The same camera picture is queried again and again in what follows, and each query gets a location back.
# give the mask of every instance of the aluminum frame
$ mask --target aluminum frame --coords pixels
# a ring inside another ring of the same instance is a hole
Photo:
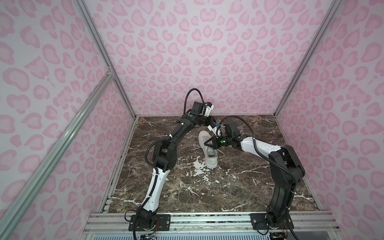
[[[281,134],[283,135],[283,138],[284,138],[285,142],[286,142],[288,145],[291,145],[291,146],[292,146],[292,144],[289,142],[287,136],[285,135],[285,133],[284,133],[282,127],[280,126],[279,121],[277,121],[277,117],[276,117],[276,116],[275,116],[275,120],[276,120],[277,126],[278,126],[279,129],[281,130]],[[322,205],[321,202],[319,201],[319,199],[316,197],[316,194],[313,192],[313,189],[311,188],[311,185],[310,185],[310,183],[309,183],[308,178],[307,178],[306,176],[304,176],[304,177],[302,178],[302,180],[304,181],[305,186],[307,187],[308,191],[309,191],[310,194],[312,195],[312,198],[313,198],[313,201],[314,201],[316,207],[317,207],[319,210],[325,210],[324,207],[323,207],[323,205]]]
[[[127,133],[125,140],[124,140],[123,147],[121,148],[119,157],[115,163],[115,166],[113,167],[112,175],[109,178],[107,189],[103,194],[100,206],[98,208],[99,213],[107,213],[108,212],[109,204],[111,203],[110,199],[111,199],[111,197],[115,191],[116,185],[118,183],[119,176],[120,176],[120,173],[122,170],[122,166],[123,166],[125,158],[127,156],[128,148],[129,148],[129,145],[131,143],[132,136],[133,136],[133,133],[135,131],[136,124],[137,124],[138,120],[139,120],[139,118],[136,117],[136,119],[134,119],[132,121],[131,127]]]
[[[77,9],[79,10],[79,13],[81,15],[81,17],[83,18],[83,21],[85,23],[85,26],[87,27],[89,33],[91,34],[91,37],[93,39],[93,41],[95,42],[96,44],[96,47],[97,49],[99,50],[100,52],[100,56],[102,57],[106,67],[108,68],[108,70],[111,72],[112,76],[113,76],[113,80],[115,81],[117,87],[118,87],[118,90],[119,90],[119,94],[120,96],[122,97],[125,105],[127,106],[128,108],[128,111],[131,115],[131,117],[133,119],[136,118],[136,114],[131,106],[131,104],[129,103],[129,99],[128,99],[128,96],[127,94],[125,93],[123,87],[122,87],[122,84],[116,74],[116,70],[115,68],[113,67],[113,64],[108,56],[108,53],[105,49],[105,46],[101,40],[101,37],[95,27],[95,24],[93,22],[93,18],[91,16],[91,14],[89,13],[89,10],[88,10],[88,7],[87,5],[85,4],[85,2],[83,0],[74,0],[74,3],[77,7]]]
[[[17,198],[9,206],[0,221],[0,240],[8,239],[12,234],[112,79],[113,76],[110,72],[103,77]]]
[[[305,52],[305,55],[303,57],[303,60],[300,62],[295,74],[292,77],[291,82],[289,83],[286,91],[283,94],[283,97],[281,98],[281,101],[279,105],[276,108],[276,111],[273,115],[278,116],[281,113],[281,110],[283,109],[285,103],[287,102],[289,96],[291,95],[293,89],[295,88],[297,82],[300,80],[301,74],[307,67],[309,61],[311,60],[313,54],[315,53],[318,45],[320,44],[321,40],[323,39],[323,36],[327,32],[328,28],[330,27],[332,21],[335,19],[336,14],[341,9],[341,5],[344,0],[333,0],[331,3],[331,6],[329,7],[327,13],[324,16],[323,21],[321,22],[315,36],[313,37],[313,40],[311,44],[309,45],[307,51]]]
[[[171,215],[171,221],[170,230],[162,233],[255,232],[249,216],[251,213],[266,212],[164,213]],[[133,214],[127,214],[127,219],[129,220]],[[295,232],[340,231],[330,211],[291,211],[290,215],[295,225]],[[91,214],[84,228],[83,237],[93,234],[132,233],[128,231],[128,227],[129,222],[125,221],[124,214]]]

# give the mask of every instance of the red wire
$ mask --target red wire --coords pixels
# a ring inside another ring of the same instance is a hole
[[[284,227],[285,227],[286,234],[287,234],[287,236],[288,236],[288,229],[287,229],[287,226],[285,225],[285,223],[284,223],[284,225],[283,225],[283,232],[284,232]]]
[[[156,231],[155,233],[157,232],[157,230],[159,229],[159,222],[156,222],[156,225],[157,225],[157,228],[156,228]]]

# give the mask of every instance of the shoe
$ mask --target shoe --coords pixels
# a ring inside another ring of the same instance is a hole
[[[205,165],[210,169],[214,169],[217,167],[217,150],[204,145],[210,138],[211,135],[207,131],[201,131],[199,133],[199,144],[204,151]]]

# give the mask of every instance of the marble floor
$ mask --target marble floor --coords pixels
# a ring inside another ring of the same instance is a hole
[[[271,115],[243,116],[253,127],[257,138],[275,145],[285,145],[275,119]],[[136,209],[143,201],[151,180],[152,168],[144,161],[144,152],[158,137],[168,135],[180,117],[140,117],[125,159],[110,213]],[[240,131],[247,126],[235,121]],[[218,166],[208,169],[198,134],[205,126],[195,127],[178,146],[176,166],[168,175],[160,197],[159,212],[265,211],[273,193],[269,164],[247,152],[222,148]],[[301,181],[291,210],[316,210],[311,194]]]

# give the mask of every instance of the robotic arm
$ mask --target robotic arm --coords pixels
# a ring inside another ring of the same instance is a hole
[[[289,145],[283,147],[275,146],[256,140],[254,136],[241,134],[234,122],[224,124],[225,134],[223,134],[221,126],[216,123],[212,116],[209,116],[213,108],[214,106],[209,102],[194,102],[193,108],[182,115],[179,125],[173,129],[169,136],[157,140],[149,147],[150,149],[154,146],[153,164],[147,161],[149,149],[146,151],[144,158],[149,165],[154,167],[154,170],[146,197],[136,212],[134,226],[136,226],[136,223],[144,229],[153,229],[155,226],[162,188],[166,177],[177,161],[177,145],[196,125],[207,126],[209,130],[214,132],[214,136],[205,142],[206,146],[210,146],[213,149],[232,146],[233,148],[262,157],[270,162],[275,189],[272,200],[267,207],[265,218],[271,229],[277,229],[282,226],[284,219],[288,216],[289,207],[298,182],[305,175],[305,170],[294,149]]]
[[[153,152],[153,174],[142,206],[137,211],[140,226],[151,229],[155,225],[159,198],[166,177],[177,162],[177,145],[196,125],[209,126],[216,121],[209,116],[214,106],[210,103],[194,102],[192,109],[182,115],[179,125],[165,139],[156,141]]]
[[[272,179],[275,182],[275,189],[271,202],[267,207],[265,218],[271,229],[281,227],[286,217],[286,211],[289,210],[295,195],[293,191],[294,180],[287,172],[292,173],[298,182],[305,176],[305,170],[294,149],[289,145],[283,147],[271,145],[241,134],[234,122],[224,124],[225,135],[222,134],[219,127],[219,125],[214,128],[212,128],[212,126],[209,127],[215,133],[215,136],[205,142],[206,146],[212,147],[213,149],[218,149],[222,146],[232,146],[233,148],[252,153],[264,159],[265,156],[269,156],[268,159],[271,163],[270,169]],[[285,171],[277,167],[276,164],[285,169]]]

